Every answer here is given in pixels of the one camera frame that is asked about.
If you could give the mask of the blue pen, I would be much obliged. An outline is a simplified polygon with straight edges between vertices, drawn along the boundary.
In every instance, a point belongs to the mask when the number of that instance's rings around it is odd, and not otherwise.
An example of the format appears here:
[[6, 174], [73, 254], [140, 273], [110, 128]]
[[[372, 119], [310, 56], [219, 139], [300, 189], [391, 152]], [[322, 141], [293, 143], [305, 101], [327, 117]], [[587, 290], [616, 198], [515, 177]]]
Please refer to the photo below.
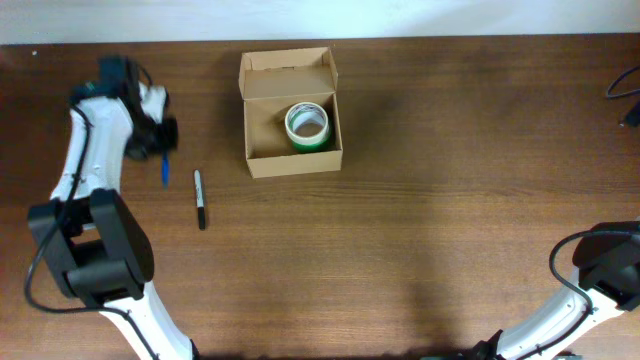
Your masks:
[[162, 163], [161, 163], [161, 180], [164, 188], [169, 186], [170, 181], [170, 162], [169, 156], [167, 152], [162, 154]]

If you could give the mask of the black sharpie marker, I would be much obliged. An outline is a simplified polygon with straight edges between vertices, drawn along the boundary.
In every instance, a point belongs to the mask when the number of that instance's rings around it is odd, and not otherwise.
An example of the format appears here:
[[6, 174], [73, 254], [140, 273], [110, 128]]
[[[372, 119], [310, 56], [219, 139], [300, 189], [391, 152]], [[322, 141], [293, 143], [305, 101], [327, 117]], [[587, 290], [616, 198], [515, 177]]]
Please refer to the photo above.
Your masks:
[[196, 192], [196, 209], [198, 217], [198, 226], [200, 230], [206, 229], [204, 193], [202, 188], [201, 173], [198, 169], [194, 171], [194, 185]]

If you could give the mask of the brown cardboard box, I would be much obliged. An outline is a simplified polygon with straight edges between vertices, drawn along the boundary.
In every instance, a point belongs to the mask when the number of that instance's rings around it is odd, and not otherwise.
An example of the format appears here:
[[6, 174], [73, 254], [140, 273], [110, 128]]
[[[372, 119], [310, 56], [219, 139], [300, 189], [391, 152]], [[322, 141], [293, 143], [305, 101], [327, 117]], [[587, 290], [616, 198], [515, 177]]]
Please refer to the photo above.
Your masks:
[[[241, 57], [245, 158], [255, 179], [338, 171], [343, 143], [337, 102], [338, 71], [328, 47], [248, 52]], [[285, 115], [300, 102], [324, 108], [329, 147], [299, 153], [285, 130]]]

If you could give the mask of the white masking tape roll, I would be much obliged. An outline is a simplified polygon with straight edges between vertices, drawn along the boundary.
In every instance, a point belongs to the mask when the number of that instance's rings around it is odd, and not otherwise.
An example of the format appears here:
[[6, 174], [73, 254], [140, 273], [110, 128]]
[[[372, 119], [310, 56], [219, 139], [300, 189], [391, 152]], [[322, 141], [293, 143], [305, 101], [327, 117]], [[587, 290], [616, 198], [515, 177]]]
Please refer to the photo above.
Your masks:
[[285, 130], [290, 140], [313, 144], [331, 135], [330, 119], [320, 105], [300, 102], [285, 115]]

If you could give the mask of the green tape roll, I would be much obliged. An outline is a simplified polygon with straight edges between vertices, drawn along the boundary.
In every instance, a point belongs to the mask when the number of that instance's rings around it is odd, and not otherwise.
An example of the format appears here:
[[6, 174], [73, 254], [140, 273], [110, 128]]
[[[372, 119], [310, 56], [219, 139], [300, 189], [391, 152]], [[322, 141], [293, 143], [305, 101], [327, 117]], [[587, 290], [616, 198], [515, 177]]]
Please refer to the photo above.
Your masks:
[[321, 141], [315, 142], [313, 144], [303, 144], [301, 142], [291, 140], [293, 147], [299, 153], [315, 153], [315, 152], [323, 152], [329, 147], [330, 138], [326, 137]]

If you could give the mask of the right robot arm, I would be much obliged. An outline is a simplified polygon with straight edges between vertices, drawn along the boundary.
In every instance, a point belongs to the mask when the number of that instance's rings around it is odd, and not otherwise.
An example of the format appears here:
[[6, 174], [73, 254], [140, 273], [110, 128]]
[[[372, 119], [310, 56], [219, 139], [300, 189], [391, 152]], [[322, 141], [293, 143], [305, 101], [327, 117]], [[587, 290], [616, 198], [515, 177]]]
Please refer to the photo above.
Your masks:
[[639, 307], [639, 222], [605, 222], [560, 240], [548, 258], [561, 288], [523, 322], [477, 343], [467, 359], [548, 360], [597, 325]]

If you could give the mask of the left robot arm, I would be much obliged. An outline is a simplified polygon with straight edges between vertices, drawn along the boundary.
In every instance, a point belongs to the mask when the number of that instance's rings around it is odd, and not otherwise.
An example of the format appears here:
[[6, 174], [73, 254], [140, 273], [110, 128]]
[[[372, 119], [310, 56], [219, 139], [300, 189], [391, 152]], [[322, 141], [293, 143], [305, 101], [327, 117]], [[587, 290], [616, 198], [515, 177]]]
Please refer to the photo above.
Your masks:
[[151, 243], [121, 196], [125, 158], [166, 158], [178, 146], [169, 95], [126, 56], [99, 59], [99, 78], [73, 88], [64, 168], [47, 203], [30, 208], [37, 245], [23, 294], [44, 313], [98, 313], [141, 359], [197, 359], [153, 277]]

